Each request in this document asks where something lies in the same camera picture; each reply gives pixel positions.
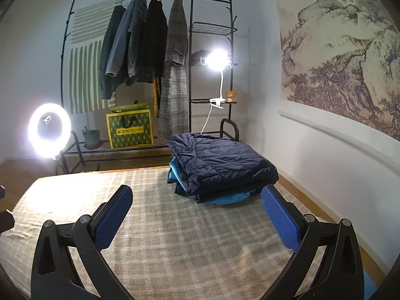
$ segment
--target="potted plant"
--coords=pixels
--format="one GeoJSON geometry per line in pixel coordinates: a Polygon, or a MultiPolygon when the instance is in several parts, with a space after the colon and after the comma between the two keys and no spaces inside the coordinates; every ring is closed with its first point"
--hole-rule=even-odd
{"type": "Polygon", "coordinates": [[[86,149],[96,149],[103,144],[103,141],[100,140],[100,131],[98,129],[88,129],[88,127],[85,126],[82,133],[85,138],[86,149]]]}

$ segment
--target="teddy bear figurine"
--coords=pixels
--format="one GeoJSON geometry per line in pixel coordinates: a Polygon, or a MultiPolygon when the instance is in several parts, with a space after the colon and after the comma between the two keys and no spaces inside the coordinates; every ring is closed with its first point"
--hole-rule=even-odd
{"type": "Polygon", "coordinates": [[[237,92],[235,92],[235,91],[225,91],[226,102],[227,103],[236,103],[236,100],[234,99],[236,95],[237,95],[237,92]]]}

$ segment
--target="gray plaid dress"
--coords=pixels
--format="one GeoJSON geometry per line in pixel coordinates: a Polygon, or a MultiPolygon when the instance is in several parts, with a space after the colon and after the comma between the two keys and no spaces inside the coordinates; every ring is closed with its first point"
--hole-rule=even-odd
{"type": "Polygon", "coordinates": [[[188,87],[185,60],[188,26],[182,0],[174,0],[169,15],[167,47],[161,85],[158,136],[170,139],[189,132],[188,87]]]}

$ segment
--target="black metal rack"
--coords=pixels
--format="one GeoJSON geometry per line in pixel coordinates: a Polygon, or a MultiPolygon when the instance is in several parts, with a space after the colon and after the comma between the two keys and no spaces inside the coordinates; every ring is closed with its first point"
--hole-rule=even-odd
{"type": "MultiPolygon", "coordinates": [[[[230,67],[230,85],[229,85],[229,90],[233,89],[233,69],[235,66],[237,66],[237,63],[234,63],[234,33],[237,31],[236,28],[234,28],[235,20],[237,17],[233,17],[233,9],[232,9],[232,0],[208,0],[208,1],[214,1],[214,2],[220,2],[220,3],[225,3],[228,4],[226,8],[229,10],[229,15],[230,15],[230,26],[223,26],[219,24],[214,24],[214,23],[206,23],[206,22],[198,22],[198,21],[193,21],[193,4],[195,0],[190,0],[190,25],[189,25],[189,59],[188,59],[188,103],[189,103],[189,131],[192,131],[192,104],[209,104],[210,101],[209,99],[193,99],[192,98],[192,41],[193,41],[193,34],[208,34],[208,35],[217,35],[217,36],[225,36],[230,42],[230,47],[231,47],[231,64],[229,65],[230,67]]],[[[65,43],[67,41],[67,37],[71,33],[68,32],[68,27],[69,27],[69,21],[71,19],[71,15],[74,14],[75,12],[73,11],[75,0],[72,1],[71,8],[69,9],[67,21],[65,24],[65,32],[64,32],[64,37],[63,37],[63,44],[62,44],[62,50],[61,50],[61,67],[60,67],[60,89],[61,89],[61,106],[64,108],[64,94],[63,94],[63,67],[64,67],[64,52],[65,52],[65,43]]],[[[228,138],[231,140],[238,141],[239,140],[239,130],[235,122],[231,120],[231,114],[232,114],[232,104],[236,104],[236,102],[233,103],[227,103],[225,104],[229,105],[229,113],[228,113],[228,118],[223,118],[221,120],[220,128],[219,131],[211,131],[211,132],[204,132],[207,134],[217,134],[220,138],[228,138]],[[224,124],[228,123],[233,126],[233,129],[235,131],[235,136],[231,136],[224,130],[224,124]]],[[[120,149],[112,149],[110,147],[109,141],[103,141],[103,146],[97,149],[86,149],[85,148],[85,143],[84,142],[79,142],[77,135],[74,131],[71,131],[71,134],[74,139],[74,143],[70,145],[69,147],[66,147],[65,150],[61,151],[59,156],[57,157],[57,166],[56,166],[56,174],[58,173],[58,167],[61,167],[63,172],[66,174],[73,173],[80,165],[84,165],[85,162],[100,162],[100,161],[113,161],[113,160],[130,160],[130,159],[141,159],[141,158],[156,158],[156,157],[162,157],[162,156],[170,156],[168,154],[161,154],[161,155],[147,155],[143,157],[124,157],[124,158],[117,158],[117,159],[88,159],[84,160],[83,155],[84,154],[103,154],[106,152],[123,152],[123,151],[138,151],[138,150],[151,150],[151,149],[163,149],[163,148],[168,148],[167,146],[167,141],[162,141],[162,140],[157,140],[157,137],[155,137],[154,144],[149,145],[149,146],[141,146],[141,147],[127,147],[127,148],[120,148],[120,149]],[[71,169],[69,170],[67,161],[65,158],[65,155],[79,155],[79,161],[78,163],[71,169]]]]}

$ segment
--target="plaid bedsheet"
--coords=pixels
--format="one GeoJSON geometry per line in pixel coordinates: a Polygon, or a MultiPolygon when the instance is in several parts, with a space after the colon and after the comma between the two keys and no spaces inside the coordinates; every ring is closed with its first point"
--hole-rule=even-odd
{"type": "MultiPolygon", "coordinates": [[[[237,205],[197,204],[174,194],[167,172],[159,167],[37,180],[15,207],[15,228],[0,237],[0,263],[29,295],[43,222],[75,222],[126,184],[133,190],[133,205],[111,246],[101,253],[135,299],[259,299],[292,254],[260,196],[237,205]]],[[[309,213],[279,183],[275,186],[302,213],[309,213]]],[[[71,254],[83,284],[97,294],[75,248],[71,254]]],[[[302,289],[311,283],[321,257],[322,249],[302,289]]]]}

